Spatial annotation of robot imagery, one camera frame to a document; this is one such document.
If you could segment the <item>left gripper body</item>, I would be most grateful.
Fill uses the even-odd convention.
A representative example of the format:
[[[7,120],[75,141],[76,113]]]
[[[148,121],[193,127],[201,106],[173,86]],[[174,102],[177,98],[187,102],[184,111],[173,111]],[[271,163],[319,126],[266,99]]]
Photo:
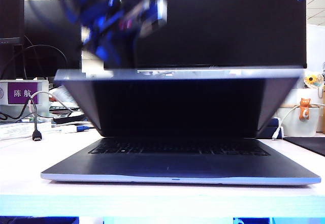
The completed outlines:
[[[146,37],[167,24],[168,1],[122,0],[116,18],[113,24],[118,30],[135,30],[141,38]]]

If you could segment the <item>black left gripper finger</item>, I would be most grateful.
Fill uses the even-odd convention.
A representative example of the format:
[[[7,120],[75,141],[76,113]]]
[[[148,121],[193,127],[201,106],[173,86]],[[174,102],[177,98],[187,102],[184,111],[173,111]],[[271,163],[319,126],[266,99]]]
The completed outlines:
[[[104,62],[96,53],[98,43],[93,38],[90,29],[84,26],[81,26],[81,42],[82,61]]]
[[[119,54],[119,42],[114,39],[104,38],[104,68],[118,69],[122,67],[121,56]]]

